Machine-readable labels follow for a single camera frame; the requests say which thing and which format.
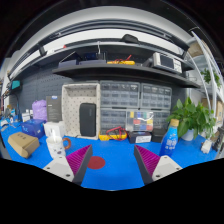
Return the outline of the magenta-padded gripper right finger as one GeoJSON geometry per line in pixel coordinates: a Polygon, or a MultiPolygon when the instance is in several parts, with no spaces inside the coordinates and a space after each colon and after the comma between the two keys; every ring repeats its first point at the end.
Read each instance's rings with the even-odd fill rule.
{"type": "Polygon", "coordinates": [[[182,169],[169,156],[158,156],[139,145],[134,146],[134,156],[145,185],[182,169]]]}

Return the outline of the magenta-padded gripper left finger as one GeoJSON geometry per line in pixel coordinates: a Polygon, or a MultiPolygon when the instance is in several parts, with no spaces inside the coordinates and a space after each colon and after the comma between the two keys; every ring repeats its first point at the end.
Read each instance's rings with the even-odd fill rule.
{"type": "Polygon", "coordinates": [[[53,159],[44,167],[44,170],[67,181],[81,185],[92,154],[92,145],[87,145],[68,156],[59,156],[53,159]]]}

